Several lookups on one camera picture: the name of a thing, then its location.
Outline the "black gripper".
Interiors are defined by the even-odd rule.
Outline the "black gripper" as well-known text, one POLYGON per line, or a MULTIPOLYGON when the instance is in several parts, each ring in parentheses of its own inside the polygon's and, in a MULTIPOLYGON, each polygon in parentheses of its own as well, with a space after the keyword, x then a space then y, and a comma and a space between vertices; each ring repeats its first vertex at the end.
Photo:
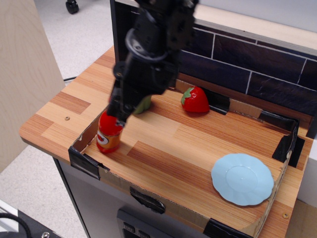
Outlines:
POLYGON ((128 31, 125 45, 128 55, 113 68, 115 83, 106 111, 116 123, 126 123, 145 97, 163 94, 179 72, 179 51, 152 55, 137 38, 136 29, 128 31))

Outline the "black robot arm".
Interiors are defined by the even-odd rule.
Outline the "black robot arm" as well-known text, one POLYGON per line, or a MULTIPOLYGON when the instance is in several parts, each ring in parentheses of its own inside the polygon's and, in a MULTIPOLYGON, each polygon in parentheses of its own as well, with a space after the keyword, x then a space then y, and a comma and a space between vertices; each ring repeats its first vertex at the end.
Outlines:
POLYGON ((124 61, 113 68, 115 82, 107 115, 125 126, 148 96, 161 95, 176 80, 181 50, 195 36, 197 0, 139 0, 139 15, 127 32, 124 61))

